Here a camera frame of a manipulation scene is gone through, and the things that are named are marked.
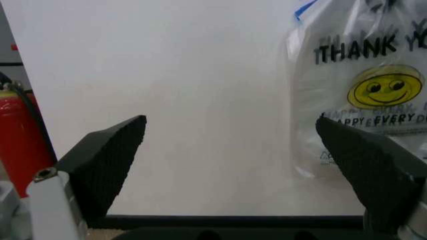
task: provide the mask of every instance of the textured rubber pad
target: textured rubber pad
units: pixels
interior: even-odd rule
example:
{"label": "textured rubber pad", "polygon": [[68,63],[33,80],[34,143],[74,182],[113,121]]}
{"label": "textured rubber pad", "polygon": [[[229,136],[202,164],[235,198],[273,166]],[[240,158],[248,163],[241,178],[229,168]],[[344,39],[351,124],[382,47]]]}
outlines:
{"label": "textured rubber pad", "polygon": [[427,165],[388,137],[321,117],[316,130],[366,207],[374,231],[396,233],[427,177]]}
{"label": "textured rubber pad", "polygon": [[137,116],[91,132],[56,164],[59,171],[69,174],[85,219],[107,214],[143,141],[146,123],[145,116]]}

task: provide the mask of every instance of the metal part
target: metal part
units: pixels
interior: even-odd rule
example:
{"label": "metal part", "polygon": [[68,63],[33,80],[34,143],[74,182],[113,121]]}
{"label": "metal part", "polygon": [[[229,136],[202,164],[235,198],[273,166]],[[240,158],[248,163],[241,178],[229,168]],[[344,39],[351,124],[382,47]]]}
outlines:
{"label": "metal part", "polygon": [[398,235],[401,240],[427,240],[427,185],[424,188],[411,216]]}
{"label": "metal part", "polygon": [[84,240],[87,225],[74,197],[70,176],[55,168],[48,176],[31,182],[27,188],[33,240]]}
{"label": "metal part", "polygon": [[52,177],[55,177],[57,175],[58,175],[58,171],[57,171],[56,168],[54,168],[54,167],[48,167],[48,168],[45,168],[45,169],[42,169],[42,170],[38,171],[34,175],[33,181],[35,183],[38,183],[38,182],[44,181],[46,179],[50,179]]}

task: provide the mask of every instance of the plastic bag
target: plastic bag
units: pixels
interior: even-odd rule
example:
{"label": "plastic bag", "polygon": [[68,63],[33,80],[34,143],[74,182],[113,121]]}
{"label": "plastic bag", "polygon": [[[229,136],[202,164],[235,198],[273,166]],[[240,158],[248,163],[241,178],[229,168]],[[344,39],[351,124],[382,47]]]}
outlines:
{"label": "plastic bag", "polygon": [[321,115],[427,159],[426,12],[425,0],[317,0],[298,12],[285,45],[299,173],[339,173],[316,133]]}

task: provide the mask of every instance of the fire extinguisher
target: fire extinguisher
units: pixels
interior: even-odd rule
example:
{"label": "fire extinguisher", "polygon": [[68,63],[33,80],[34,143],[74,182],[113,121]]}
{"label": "fire extinguisher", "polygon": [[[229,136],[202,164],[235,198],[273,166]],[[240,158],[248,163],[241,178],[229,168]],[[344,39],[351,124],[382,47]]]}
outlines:
{"label": "fire extinguisher", "polygon": [[0,72],[0,159],[19,195],[41,169],[56,163],[55,152],[32,92]]}

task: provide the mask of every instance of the black hose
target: black hose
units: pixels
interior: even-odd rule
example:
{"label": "black hose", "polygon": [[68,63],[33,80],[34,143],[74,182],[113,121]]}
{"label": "black hose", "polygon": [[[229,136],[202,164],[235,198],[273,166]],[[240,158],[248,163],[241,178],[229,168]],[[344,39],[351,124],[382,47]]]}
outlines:
{"label": "black hose", "polygon": [[0,62],[0,67],[19,67],[23,65],[22,62]]}
{"label": "black hose", "polygon": [[9,89],[13,92],[15,92],[18,97],[20,97],[25,104],[26,108],[28,109],[31,116],[34,118],[35,122],[37,123],[38,128],[40,129],[41,136],[44,139],[44,142],[47,145],[47,150],[49,151],[50,157],[57,161],[57,156],[55,155],[54,148],[51,143],[51,139],[49,138],[48,131],[46,129],[45,123],[43,122],[42,115],[40,112],[36,109],[33,102],[28,98],[27,94],[22,90],[20,87],[14,85],[13,83],[9,84]]}

